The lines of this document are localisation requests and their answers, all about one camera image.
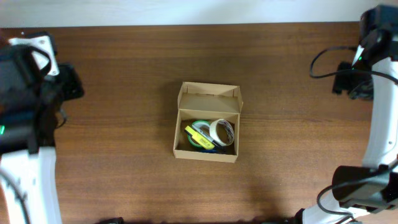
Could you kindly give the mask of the brown cardboard box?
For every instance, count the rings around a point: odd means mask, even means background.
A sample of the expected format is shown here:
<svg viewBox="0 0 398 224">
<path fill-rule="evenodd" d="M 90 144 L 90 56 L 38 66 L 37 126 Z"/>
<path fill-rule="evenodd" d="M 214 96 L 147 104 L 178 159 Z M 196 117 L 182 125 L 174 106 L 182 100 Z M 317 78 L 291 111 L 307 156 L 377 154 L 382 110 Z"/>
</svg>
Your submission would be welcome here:
<svg viewBox="0 0 398 224">
<path fill-rule="evenodd" d="M 210 83 L 184 82 L 178 95 L 178 115 L 174 139 L 174 156 L 216 162 L 236 162 L 239 154 L 239 128 L 243 99 L 240 87 Z M 194 121 L 211 123 L 227 120 L 234 128 L 234 143 L 225 146 L 226 152 L 210 154 L 198 152 L 203 148 L 192 146 L 184 131 Z"/>
</svg>

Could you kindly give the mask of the beige masking tape roll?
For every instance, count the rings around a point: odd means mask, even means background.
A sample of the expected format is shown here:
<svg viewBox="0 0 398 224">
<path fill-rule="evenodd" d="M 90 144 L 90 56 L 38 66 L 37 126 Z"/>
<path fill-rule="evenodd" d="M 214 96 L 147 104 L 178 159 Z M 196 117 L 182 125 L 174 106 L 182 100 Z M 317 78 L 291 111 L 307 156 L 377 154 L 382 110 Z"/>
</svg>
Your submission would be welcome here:
<svg viewBox="0 0 398 224">
<path fill-rule="evenodd" d="M 221 146 L 234 143 L 234 128 L 225 119 L 217 119 L 210 123 L 210 136 Z"/>
</svg>

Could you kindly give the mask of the green tape roll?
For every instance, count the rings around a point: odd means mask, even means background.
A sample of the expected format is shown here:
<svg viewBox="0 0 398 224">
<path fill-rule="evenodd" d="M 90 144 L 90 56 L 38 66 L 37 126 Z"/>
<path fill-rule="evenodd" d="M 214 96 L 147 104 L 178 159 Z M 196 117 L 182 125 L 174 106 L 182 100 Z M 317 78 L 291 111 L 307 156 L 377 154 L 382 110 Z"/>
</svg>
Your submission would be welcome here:
<svg viewBox="0 0 398 224">
<path fill-rule="evenodd" d="M 208 121 L 197 120 L 197 121 L 194 121 L 192 123 L 192 125 L 198 127 L 199 129 L 204 131 L 206 134 L 209 134 L 209 132 L 210 132 L 210 123 Z M 202 148 L 203 147 L 199 143 L 197 143 L 196 140 L 192 139 L 191 136 L 188 135 L 187 138 L 188 138 L 188 141 L 190 142 L 190 144 L 192 146 L 195 146 L 197 148 Z"/>
</svg>

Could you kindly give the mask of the yellow highlighter marker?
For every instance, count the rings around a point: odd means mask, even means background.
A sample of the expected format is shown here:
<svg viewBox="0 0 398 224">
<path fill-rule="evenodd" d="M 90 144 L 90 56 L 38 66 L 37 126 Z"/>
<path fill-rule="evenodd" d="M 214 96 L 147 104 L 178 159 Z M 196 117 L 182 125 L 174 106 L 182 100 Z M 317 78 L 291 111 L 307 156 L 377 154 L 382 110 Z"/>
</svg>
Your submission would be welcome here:
<svg viewBox="0 0 398 224">
<path fill-rule="evenodd" d="M 187 135 L 191 136 L 192 139 L 196 140 L 197 143 L 203 146 L 204 149 L 212 150 L 215 148 L 215 145 L 210 140 L 208 140 L 198 131 L 194 130 L 191 126 L 186 126 L 184 131 L 187 133 Z"/>
</svg>

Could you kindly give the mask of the grey black permanent marker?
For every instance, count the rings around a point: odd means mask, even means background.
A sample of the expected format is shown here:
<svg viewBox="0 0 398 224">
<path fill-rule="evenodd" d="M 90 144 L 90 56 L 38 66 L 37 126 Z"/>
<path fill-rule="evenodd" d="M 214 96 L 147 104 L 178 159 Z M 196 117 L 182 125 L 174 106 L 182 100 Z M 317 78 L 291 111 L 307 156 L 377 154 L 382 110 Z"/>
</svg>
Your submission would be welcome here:
<svg viewBox="0 0 398 224">
<path fill-rule="evenodd" d="M 210 136 L 210 133 L 209 133 L 209 134 L 206 134 L 204 131 L 202 131 L 201 129 L 199 129 L 198 127 L 193 126 L 193 125 L 192 125 L 192 128 L 193 128 L 194 130 L 198 131 L 200 134 L 202 134 L 202 135 L 203 135 L 204 137 L 206 137 L 208 140 L 210 140 L 210 141 L 215 145 L 214 150 L 217 150 L 218 153 L 226 152 L 225 149 L 224 149 L 224 147 L 221 146 L 219 143 L 217 143 L 217 142 Z"/>
</svg>

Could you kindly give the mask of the blue ballpoint pen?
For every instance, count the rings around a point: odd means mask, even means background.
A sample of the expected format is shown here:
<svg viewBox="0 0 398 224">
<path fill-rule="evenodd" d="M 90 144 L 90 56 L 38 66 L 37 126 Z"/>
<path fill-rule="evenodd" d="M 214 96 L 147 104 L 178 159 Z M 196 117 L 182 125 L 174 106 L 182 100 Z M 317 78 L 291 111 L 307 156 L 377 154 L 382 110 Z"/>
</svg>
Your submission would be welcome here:
<svg viewBox="0 0 398 224">
<path fill-rule="evenodd" d="M 218 151 L 217 150 L 206 150 L 206 149 L 202 149 L 202 150 L 199 150 L 198 152 L 203 152 L 203 153 L 210 153 L 210 154 L 217 154 L 218 153 Z"/>
</svg>

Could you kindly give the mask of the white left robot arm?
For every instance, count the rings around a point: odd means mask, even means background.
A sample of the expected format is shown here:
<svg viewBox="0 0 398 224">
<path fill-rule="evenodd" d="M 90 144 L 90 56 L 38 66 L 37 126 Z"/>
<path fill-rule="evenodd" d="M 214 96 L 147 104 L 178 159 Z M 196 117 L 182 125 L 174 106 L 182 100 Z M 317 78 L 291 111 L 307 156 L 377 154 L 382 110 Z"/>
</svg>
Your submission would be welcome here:
<svg viewBox="0 0 398 224">
<path fill-rule="evenodd" d="M 48 32 L 1 47 L 1 188 L 11 223 L 61 223 L 55 130 L 65 101 L 85 91 L 73 65 L 58 63 Z"/>
</svg>

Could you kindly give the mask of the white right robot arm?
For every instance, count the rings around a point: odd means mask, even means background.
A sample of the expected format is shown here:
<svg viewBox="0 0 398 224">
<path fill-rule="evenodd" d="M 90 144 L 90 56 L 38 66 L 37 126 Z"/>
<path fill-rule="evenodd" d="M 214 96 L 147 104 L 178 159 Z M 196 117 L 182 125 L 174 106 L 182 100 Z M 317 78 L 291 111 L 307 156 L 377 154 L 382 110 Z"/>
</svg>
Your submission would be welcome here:
<svg viewBox="0 0 398 224">
<path fill-rule="evenodd" d="M 397 208 L 397 6 L 378 5 L 361 15 L 352 62 L 341 62 L 332 92 L 373 103 L 368 146 L 359 167 L 339 166 L 314 206 L 291 223 L 356 223 L 358 217 Z"/>
</svg>

